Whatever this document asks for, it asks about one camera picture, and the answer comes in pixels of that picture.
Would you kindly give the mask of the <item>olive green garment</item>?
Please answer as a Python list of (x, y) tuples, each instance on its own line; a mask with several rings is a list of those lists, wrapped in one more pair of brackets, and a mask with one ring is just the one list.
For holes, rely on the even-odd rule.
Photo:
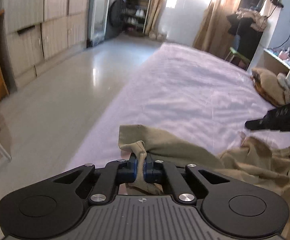
[[(133, 191), (162, 194), (161, 188), (145, 182), (142, 174), (145, 158), (151, 153), (154, 159), (170, 161), (180, 167), (202, 165), (268, 189), (279, 194), (290, 208), (290, 146), (278, 149), (255, 137), (245, 137), (240, 147), (215, 156), (172, 133), (143, 125), (120, 126), (118, 146), (124, 152), (134, 153), (140, 162), (136, 180), (128, 185)], [(290, 239), (290, 216), (283, 236)]]

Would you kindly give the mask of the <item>dark hanging clothes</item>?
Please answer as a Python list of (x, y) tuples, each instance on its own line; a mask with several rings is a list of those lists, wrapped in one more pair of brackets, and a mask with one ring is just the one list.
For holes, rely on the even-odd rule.
[[(234, 36), (232, 47), (250, 61), (267, 27), (268, 17), (260, 13), (265, 1), (240, 0), (236, 12), (227, 16), (230, 23), (228, 33)], [(237, 65), (244, 66), (238, 58), (235, 58), (234, 62)]]

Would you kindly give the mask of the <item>tan folded cushion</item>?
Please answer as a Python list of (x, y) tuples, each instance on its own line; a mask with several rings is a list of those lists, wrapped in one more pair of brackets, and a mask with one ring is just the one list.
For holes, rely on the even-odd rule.
[(274, 107), (285, 105), (284, 88), (276, 74), (265, 68), (252, 68), (251, 71), (257, 93)]

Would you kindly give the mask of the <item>white side desk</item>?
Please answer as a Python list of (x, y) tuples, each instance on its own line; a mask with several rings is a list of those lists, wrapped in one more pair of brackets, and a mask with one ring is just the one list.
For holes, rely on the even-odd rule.
[(283, 73), (290, 83), (290, 65), (268, 49), (263, 49), (262, 52), (254, 55), (247, 71), (250, 73), (251, 69), (255, 67), (268, 69), (276, 75)]

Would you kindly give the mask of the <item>green stool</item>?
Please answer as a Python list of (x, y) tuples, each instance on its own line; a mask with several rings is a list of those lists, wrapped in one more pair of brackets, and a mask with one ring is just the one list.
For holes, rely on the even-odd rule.
[(230, 63), (232, 63), (232, 61), (238, 58), (240, 59), (240, 62), (242, 62), (245, 65), (245, 69), (248, 68), (249, 64), (250, 64), (250, 60), (245, 57), (244, 55), (240, 54), (237, 50), (235, 50), (233, 47), (229, 48), (229, 53), (227, 54), (227, 56), (225, 57), (225, 61), (228, 61)]

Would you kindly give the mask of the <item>lilac bed sheet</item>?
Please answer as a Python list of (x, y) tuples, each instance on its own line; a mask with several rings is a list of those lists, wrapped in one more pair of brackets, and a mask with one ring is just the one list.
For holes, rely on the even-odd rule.
[(121, 125), (163, 129), (199, 146), (206, 157), (239, 146), (245, 122), (271, 104), (244, 70), (209, 53), (163, 44), (129, 76), (67, 164), (103, 167), (129, 155), (118, 146)]

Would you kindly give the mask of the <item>tan curtain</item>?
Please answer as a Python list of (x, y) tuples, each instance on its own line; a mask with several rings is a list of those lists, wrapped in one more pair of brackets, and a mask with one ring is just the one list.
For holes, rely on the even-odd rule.
[(204, 11), (192, 47), (224, 59), (233, 41), (227, 16), (234, 14), (240, 0), (211, 0)]

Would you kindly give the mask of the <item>black washing machine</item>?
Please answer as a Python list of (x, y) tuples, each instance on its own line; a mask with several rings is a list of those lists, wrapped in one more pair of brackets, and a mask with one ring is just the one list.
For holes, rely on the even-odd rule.
[(126, 0), (109, 0), (105, 40), (115, 38), (122, 32), (125, 8)]

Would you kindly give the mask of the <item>black shoe rack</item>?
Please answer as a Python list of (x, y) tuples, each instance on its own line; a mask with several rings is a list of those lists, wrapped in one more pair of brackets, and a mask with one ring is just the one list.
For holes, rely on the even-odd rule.
[(123, 29), (134, 36), (144, 36), (151, 0), (125, 0)]

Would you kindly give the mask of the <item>beige wardrobe cabinets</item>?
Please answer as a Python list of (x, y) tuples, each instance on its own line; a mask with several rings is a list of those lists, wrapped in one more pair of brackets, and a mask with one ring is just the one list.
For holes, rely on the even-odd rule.
[(88, 0), (0, 0), (3, 55), (11, 86), (22, 88), (84, 50)]

